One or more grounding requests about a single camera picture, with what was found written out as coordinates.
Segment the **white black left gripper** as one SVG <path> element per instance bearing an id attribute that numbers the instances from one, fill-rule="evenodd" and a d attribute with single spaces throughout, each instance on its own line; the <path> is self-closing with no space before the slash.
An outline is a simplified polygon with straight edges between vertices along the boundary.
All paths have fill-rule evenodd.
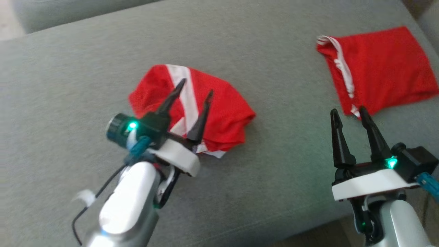
<path id="1" fill-rule="evenodd" d="M 182 79 L 166 97 L 155 113 L 147 113 L 138 121 L 137 138 L 149 138 L 145 150 L 155 162 L 174 166 L 188 176 L 196 177 L 200 170 L 200 160 L 196 154 L 201 144 L 214 91 L 210 91 L 203 103 L 203 110 L 191 130 L 186 134 L 186 118 L 180 118 L 172 124 L 169 116 L 175 100 L 180 97 L 187 79 Z"/>

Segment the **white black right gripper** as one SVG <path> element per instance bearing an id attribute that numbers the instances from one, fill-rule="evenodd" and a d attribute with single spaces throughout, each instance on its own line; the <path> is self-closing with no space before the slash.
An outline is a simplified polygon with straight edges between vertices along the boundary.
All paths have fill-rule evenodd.
<path id="1" fill-rule="evenodd" d="M 335 201 L 396 191 L 419 186 L 408 183 L 395 170 L 398 161 L 392 158 L 390 148 L 365 106 L 359 108 L 361 122 L 366 129 L 371 150 L 371 161 L 356 164 L 342 133 L 342 121 L 337 109 L 331 110 L 331 139 L 333 163 L 337 168 L 332 183 Z"/>

